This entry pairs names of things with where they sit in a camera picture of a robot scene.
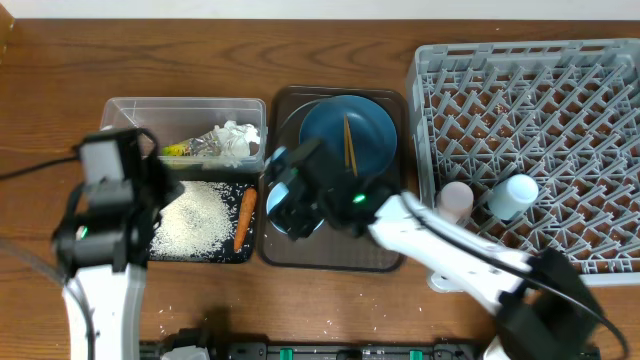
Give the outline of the light blue bowl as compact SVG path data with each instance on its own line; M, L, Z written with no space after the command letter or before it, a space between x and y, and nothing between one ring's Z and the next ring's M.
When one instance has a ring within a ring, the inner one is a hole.
M324 222L319 210L321 184L313 166L326 146L321 140L305 142L293 151L277 148L265 163L265 180L271 187L267 216L290 239L309 237Z

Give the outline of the orange carrot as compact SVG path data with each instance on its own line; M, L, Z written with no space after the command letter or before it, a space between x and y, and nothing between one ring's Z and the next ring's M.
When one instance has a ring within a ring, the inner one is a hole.
M243 194L240 210L238 213L239 217L237 222L236 234L234 237L235 252L239 252L243 247L256 206L257 197L257 190L253 187L247 188Z

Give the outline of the white rice heap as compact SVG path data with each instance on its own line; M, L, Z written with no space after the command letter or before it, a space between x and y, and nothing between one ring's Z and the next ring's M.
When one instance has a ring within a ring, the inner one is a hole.
M161 211L161 225L151 243L156 260L206 261L236 232L241 186L182 181L184 192Z

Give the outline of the white tissue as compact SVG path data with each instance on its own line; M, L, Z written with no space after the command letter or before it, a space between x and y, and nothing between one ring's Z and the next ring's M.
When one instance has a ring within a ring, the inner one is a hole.
M217 146L217 156L223 159L225 166L237 167L248 160L259 149L261 138L258 129L251 124L239 125L228 120L222 127L216 125L213 130Z

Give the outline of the pink cup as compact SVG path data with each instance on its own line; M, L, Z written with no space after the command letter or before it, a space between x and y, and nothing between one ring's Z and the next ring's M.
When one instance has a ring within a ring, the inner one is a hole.
M436 212L451 223L468 218L473 209L474 194L465 183L446 184L436 197Z

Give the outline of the light blue cup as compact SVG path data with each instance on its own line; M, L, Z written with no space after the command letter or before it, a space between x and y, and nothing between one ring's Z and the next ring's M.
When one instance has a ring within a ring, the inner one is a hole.
M488 210L501 220L512 220L530 208L539 195L536 181L524 174L517 174L499 183L487 202Z

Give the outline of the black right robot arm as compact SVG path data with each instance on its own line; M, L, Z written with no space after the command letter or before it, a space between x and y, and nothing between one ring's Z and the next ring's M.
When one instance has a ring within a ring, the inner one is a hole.
M326 144L281 147L264 179L285 194L268 212L293 240L319 222L369 234L379 246L443 275L474 298L495 322L486 359L574 359L602 308L560 252L538 256L500 246L452 224L410 192L382 177L356 176Z

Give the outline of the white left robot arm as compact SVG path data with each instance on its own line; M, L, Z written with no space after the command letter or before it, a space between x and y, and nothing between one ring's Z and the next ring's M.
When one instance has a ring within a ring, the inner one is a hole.
M103 130L75 148L84 180L52 236L74 359L137 359L151 242L183 185L146 128Z

